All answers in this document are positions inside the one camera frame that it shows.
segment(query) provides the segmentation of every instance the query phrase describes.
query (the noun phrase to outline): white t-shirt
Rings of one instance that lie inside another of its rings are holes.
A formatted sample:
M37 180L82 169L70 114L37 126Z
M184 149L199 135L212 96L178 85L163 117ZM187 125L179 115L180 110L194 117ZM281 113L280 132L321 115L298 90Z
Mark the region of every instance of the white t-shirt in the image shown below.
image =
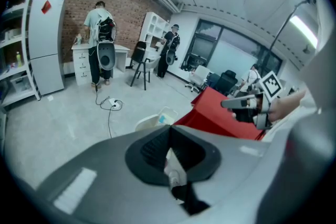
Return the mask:
M256 79L261 79L260 74L257 70L249 70L243 76L242 80L245 81L244 86L240 89L241 92L247 92L247 88L253 84Z

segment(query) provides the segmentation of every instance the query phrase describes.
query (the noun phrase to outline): red label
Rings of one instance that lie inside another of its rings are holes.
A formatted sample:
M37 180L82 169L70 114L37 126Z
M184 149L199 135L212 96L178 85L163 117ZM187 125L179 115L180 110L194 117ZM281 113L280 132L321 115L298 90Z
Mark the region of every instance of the red label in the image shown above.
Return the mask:
M41 10L42 10L43 14L46 14L47 11L50 10L50 8L51 8L51 4L50 4L50 2L47 0L47 1L45 2L45 4L43 5L43 8L42 8Z

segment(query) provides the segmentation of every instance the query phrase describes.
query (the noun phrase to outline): power strip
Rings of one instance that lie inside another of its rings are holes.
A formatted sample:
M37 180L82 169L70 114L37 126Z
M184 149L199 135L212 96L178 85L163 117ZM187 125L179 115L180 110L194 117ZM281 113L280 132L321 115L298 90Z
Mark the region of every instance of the power strip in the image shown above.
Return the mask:
M109 102L112 106L112 110L119 110L120 109L120 104L117 102L118 99L116 98L110 98Z

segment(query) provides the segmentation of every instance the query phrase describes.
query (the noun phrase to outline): black pole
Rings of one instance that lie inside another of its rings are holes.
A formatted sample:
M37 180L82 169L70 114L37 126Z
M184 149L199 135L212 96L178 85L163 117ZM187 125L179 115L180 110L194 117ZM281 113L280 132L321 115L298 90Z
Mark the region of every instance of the black pole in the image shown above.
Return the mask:
M279 29L277 35L275 36L275 38L274 38L274 40L273 40L271 46L269 47L269 49L268 49L268 51L267 51L267 54L266 54L264 60L262 61L261 69L260 69L260 74L261 74L261 75L263 74L264 69L266 68L266 65L267 65L268 60L269 60L269 56L270 56L270 54L271 54L271 50L272 50L272 48L273 48L275 42L277 42L278 37L280 36L282 30L283 30L284 27L287 25L288 21L291 19L291 17L293 16L293 14L296 12L296 10L298 9L298 7L301 6L302 4L305 4L305 3L308 3L308 1L305 0L305 1L300 2L298 5L296 5L295 8L294 8L294 10L291 12L291 14L289 14L289 16L287 17L287 19L286 19L285 22L283 23L283 25L280 27L280 29Z

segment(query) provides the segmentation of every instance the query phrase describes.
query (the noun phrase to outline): black chair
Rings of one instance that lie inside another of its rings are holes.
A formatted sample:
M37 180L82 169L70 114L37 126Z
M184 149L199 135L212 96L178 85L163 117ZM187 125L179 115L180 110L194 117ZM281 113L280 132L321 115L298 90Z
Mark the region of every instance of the black chair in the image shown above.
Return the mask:
M146 74L146 72L145 72L146 65L145 65L145 62L142 61L143 56L145 54L145 51L146 51L146 43L143 42L143 41L139 41L137 43L137 45L134 49L134 52L132 54L132 57L131 57L130 67L133 67L133 65L132 65L133 61L135 62L135 64L136 63L138 64L138 66L136 68L136 71L134 73L132 82L131 82L131 86L133 86L133 82L135 80L136 75L139 73L139 68L140 68L141 65L143 65L143 72L144 72L144 74ZM144 83L144 87L145 87L145 90L146 90L146 76L145 75L143 76L143 83Z
M232 87L238 82L235 77L236 73L231 70L226 70L224 73L222 73L221 77L214 86L214 89L227 96L230 93Z

